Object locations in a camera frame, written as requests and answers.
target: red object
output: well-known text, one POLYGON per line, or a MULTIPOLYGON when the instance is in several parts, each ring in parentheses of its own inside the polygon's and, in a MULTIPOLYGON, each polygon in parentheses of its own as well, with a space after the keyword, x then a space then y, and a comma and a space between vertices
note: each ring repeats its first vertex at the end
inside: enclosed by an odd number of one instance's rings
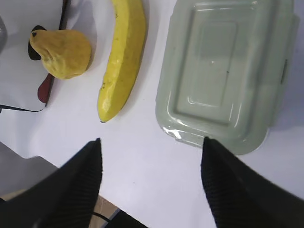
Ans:
POLYGON ((47 78, 44 80, 44 82, 38 88, 38 99, 42 103, 46 104, 48 102, 49 94, 51 92, 53 78, 54 77, 51 74, 48 74, 47 78))

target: yellow pear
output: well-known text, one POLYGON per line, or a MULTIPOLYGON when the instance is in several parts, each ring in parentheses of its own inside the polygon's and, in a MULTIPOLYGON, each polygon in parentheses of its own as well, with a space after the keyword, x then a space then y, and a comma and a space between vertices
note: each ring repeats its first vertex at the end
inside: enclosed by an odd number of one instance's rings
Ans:
POLYGON ((91 58, 90 41, 76 30, 36 30, 29 42, 41 56, 44 68, 59 79, 83 74, 91 58))

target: container lid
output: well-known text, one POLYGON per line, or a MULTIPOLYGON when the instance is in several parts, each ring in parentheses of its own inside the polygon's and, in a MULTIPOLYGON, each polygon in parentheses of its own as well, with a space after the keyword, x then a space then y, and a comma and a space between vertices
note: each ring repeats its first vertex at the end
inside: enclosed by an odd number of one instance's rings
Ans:
POLYGON ((157 94, 161 128, 184 143, 215 138, 235 154, 266 137, 299 19, 292 0, 179 0, 157 94))

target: banana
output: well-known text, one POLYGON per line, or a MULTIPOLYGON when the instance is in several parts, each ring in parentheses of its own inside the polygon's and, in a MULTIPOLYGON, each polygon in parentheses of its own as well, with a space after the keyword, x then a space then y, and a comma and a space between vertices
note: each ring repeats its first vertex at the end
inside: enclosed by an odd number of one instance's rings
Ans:
POLYGON ((141 0, 112 0, 112 4, 115 31, 97 104, 102 122, 115 117, 129 98, 140 68, 146 36, 146 17, 141 0))

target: wooden surface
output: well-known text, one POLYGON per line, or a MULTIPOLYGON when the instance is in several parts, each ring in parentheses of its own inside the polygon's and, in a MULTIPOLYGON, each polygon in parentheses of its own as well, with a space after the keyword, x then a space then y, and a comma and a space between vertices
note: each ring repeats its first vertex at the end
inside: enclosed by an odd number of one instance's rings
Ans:
MULTIPOLYGON (((25 190, 19 190, 4 196, 1 196, 0 198, 4 199, 5 201, 8 201, 20 194, 22 194, 25 190)), ((106 199, 102 198, 101 196, 98 196, 98 200, 95 206, 94 211, 98 214, 102 214, 103 216, 106 216, 107 218, 110 218, 118 208, 114 206, 112 203, 107 201, 106 199)), ((105 225, 106 222, 97 216, 92 216, 91 223, 89 228, 101 228, 103 225, 105 225)))

